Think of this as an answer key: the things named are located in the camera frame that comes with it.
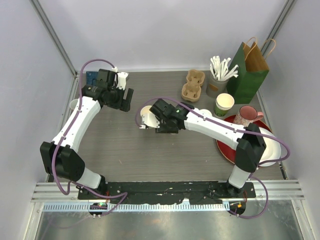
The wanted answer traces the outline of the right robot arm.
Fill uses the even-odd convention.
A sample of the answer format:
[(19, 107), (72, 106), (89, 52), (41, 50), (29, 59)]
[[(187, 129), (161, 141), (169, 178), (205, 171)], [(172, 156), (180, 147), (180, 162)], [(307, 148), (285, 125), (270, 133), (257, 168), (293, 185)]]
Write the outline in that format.
[(235, 150), (235, 164), (226, 181), (226, 195), (236, 198), (244, 192), (247, 179), (253, 174), (267, 147), (258, 126), (242, 125), (205, 115), (199, 109), (183, 102), (177, 106), (162, 98), (150, 107), (160, 126), (170, 130), (189, 130), (209, 136)]

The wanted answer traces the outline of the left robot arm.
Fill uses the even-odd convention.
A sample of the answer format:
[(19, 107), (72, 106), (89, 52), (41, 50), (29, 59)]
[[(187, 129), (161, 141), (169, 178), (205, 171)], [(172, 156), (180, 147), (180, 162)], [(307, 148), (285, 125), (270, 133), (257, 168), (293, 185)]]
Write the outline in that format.
[(128, 112), (133, 93), (134, 90), (129, 88), (124, 98), (125, 90), (122, 88), (86, 84), (62, 130), (51, 142), (44, 141), (40, 146), (46, 173), (88, 188), (93, 198), (102, 199), (107, 192), (106, 179), (86, 167), (78, 155), (79, 146), (90, 123), (103, 106)]

